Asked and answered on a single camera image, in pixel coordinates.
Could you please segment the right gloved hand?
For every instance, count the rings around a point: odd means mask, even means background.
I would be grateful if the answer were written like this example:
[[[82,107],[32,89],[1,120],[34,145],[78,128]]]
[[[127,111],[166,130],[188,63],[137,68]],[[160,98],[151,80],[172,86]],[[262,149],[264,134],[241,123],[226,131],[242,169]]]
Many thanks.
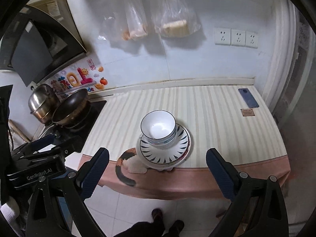
[[[1,206],[1,213],[14,230],[19,229],[16,219],[20,215],[20,210],[14,198],[9,197],[7,203]]]

